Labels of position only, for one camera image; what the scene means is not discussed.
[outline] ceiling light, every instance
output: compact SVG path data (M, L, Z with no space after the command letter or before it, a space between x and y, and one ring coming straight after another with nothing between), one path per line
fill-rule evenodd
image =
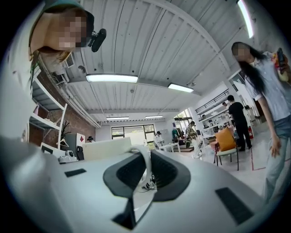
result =
M135 75L90 74L86 75L88 82L137 82Z
M119 117L107 117L107 120L125 120L129 119L129 116L119 116Z
M174 84L174 83L170 83L168 85L168 88L179 90L179 91L186 91L186 92L192 92L193 91L192 88L188 88L188 87L185 87L185 86L180 86L180 85L177 85L177 84Z
M146 118L161 118L163 116L146 116Z
M238 0L237 4L241 9L242 15L244 16L244 19L245 19L245 22L246 22L247 31L249 33L249 38L252 38L254 33L253 33L253 28L251 26L251 20L250 20L250 17L249 17L249 13L247 12L247 9L246 9L246 5L243 2L243 0Z

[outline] white table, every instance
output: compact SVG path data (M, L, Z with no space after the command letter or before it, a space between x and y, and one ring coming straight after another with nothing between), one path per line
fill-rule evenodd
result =
M171 147L172 148L172 152L174 153L174 146L178 146L178 151L181 152L179 143L173 143L173 144L164 145L164 146L159 147L159 149L167 151L167 148Z

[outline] black t-shirt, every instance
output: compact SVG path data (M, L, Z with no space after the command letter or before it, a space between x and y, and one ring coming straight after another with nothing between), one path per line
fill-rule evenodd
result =
M243 109L244 109L243 105L239 102L234 102L228 108L229 114L232 115L237 125L246 124L246 118L245 118Z

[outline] red fire extinguisher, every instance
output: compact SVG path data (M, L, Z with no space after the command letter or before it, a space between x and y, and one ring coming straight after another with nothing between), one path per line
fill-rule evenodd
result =
M250 139L253 139L254 135L253 135L253 131L251 130L250 126L249 126L249 134L250 134Z

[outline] red brick wall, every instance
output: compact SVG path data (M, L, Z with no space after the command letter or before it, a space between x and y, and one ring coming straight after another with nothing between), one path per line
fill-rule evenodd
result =
M50 81L47 75L42 71L38 75L38 80L41 84L46 88L46 90L62 105L65 105L64 98L59 94L55 85ZM61 117L62 111L50 111L39 108L38 115L42 118L48 118L52 122L56 122ZM67 110L65 112L64 122L67 121L70 124L66 127L66 132L71 131L72 133L80 133L86 136L93 136L95 138L95 127L91 126L85 119L83 119L70 105L67 106ZM30 134L29 140L31 143L34 143L38 146L43 142L44 130L41 130L33 125L30 125ZM45 137L44 143L57 147L56 143L58 140L58 131L51 130L50 133Z

